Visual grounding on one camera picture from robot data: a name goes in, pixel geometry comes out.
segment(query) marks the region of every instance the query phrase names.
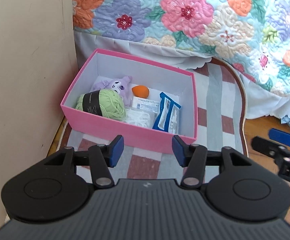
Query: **beige wall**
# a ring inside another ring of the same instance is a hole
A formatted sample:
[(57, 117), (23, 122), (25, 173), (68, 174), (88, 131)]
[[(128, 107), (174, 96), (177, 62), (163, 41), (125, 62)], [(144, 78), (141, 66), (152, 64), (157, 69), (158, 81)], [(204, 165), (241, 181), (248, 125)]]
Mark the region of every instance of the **beige wall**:
[(72, 0), (0, 0), (0, 194), (46, 156), (76, 72)]

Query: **purple plush toy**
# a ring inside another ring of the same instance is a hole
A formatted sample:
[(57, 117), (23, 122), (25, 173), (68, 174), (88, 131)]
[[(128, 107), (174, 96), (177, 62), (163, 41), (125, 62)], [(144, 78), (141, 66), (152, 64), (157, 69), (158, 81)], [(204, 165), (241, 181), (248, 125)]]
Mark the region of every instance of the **purple plush toy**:
[(129, 106), (130, 102), (128, 102), (128, 84), (131, 82), (131, 76), (125, 76), (123, 78), (112, 79), (111, 81), (104, 81), (96, 83), (92, 90), (97, 91), (101, 89), (112, 89), (116, 91), (122, 98), (125, 106)]

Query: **gray ribbed panel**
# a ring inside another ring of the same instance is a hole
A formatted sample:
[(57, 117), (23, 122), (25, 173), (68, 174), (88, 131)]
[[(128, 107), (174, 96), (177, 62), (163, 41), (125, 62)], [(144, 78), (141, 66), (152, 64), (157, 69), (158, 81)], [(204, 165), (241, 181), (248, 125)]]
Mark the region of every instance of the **gray ribbed panel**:
[(0, 240), (286, 240), (283, 220), (240, 224), (214, 212), (197, 191), (168, 180), (121, 179), (98, 190), (75, 215), (59, 222), (30, 225), (12, 220)]

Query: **purple flower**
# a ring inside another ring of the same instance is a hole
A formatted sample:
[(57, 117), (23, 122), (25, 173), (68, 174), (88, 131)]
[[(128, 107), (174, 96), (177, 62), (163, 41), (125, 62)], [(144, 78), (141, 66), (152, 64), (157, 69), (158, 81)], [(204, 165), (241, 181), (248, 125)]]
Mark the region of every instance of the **purple flower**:
[(144, 28), (151, 24), (151, 20), (145, 19), (150, 11), (150, 8), (141, 8), (140, 0), (114, 0), (111, 6), (102, 5), (95, 10), (93, 23), (104, 31), (104, 37), (142, 41)]
[(285, 41), (290, 38), (290, 5), (285, 0), (275, 0), (275, 9), (268, 23), (278, 31), (281, 41)]

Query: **black yarn label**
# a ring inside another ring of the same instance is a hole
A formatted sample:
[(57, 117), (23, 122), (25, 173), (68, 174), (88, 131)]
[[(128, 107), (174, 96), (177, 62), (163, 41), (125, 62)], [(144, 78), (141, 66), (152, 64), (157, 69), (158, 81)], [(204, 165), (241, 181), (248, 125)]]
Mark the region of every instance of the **black yarn label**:
[(84, 95), (83, 97), (83, 111), (91, 114), (96, 114), (102, 116), (100, 101), (99, 101), (100, 91), (90, 92)]

